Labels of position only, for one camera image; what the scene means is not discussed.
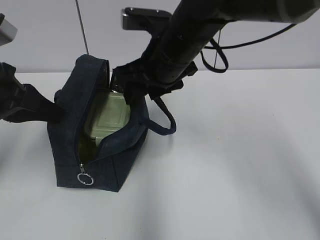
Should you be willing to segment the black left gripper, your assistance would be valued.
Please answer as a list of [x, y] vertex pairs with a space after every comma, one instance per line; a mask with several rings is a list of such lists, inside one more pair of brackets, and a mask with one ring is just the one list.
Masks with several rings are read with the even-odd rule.
[[0, 119], [10, 123], [59, 123], [65, 110], [45, 98], [33, 85], [20, 83], [15, 73], [15, 67], [0, 63]]

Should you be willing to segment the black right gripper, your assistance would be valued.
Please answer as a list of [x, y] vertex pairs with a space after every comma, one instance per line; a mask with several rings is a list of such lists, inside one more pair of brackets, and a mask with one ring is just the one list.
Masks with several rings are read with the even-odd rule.
[[149, 95], [152, 100], [181, 89], [182, 79], [198, 68], [198, 37], [192, 32], [155, 32], [141, 57], [114, 68], [111, 86], [128, 105]]

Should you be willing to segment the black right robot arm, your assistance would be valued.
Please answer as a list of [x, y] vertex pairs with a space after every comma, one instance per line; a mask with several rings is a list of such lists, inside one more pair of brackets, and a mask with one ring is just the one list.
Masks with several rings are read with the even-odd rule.
[[137, 7], [121, 11], [124, 30], [146, 31], [151, 39], [141, 57], [113, 70], [110, 86], [127, 103], [139, 96], [156, 99], [183, 87], [194, 59], [207, 44], [222, 54], [214, 35], [238, 22], [297, 25], [320, 8], [317, 0], [183, 0], [173, 13]]

